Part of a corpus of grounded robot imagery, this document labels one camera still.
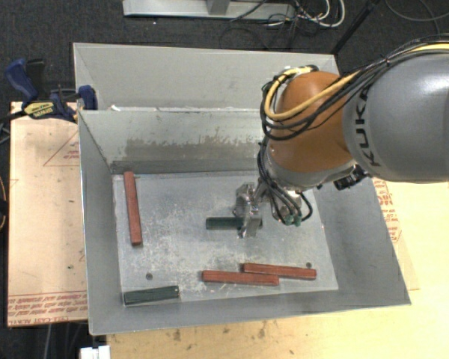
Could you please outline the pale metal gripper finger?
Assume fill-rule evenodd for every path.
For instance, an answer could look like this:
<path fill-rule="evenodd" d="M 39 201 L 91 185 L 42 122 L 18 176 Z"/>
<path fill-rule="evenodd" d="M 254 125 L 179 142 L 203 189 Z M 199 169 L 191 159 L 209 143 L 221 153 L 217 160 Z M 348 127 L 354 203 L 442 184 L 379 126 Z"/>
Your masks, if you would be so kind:
<path fill-rule="evenodd" d="M 255 237 L 261 224 L 262 215 L 260 214 L 260 210 L 253 206 L 247 206 L 241 215 L 239 237 L 241 239 Z"/>
<path fill-rule="evenodd" d="M 233 214 L 236 218 L 245 219 L 251 214 L 251 198 L 247 194 L 240 194 L 236 197 Z"/>

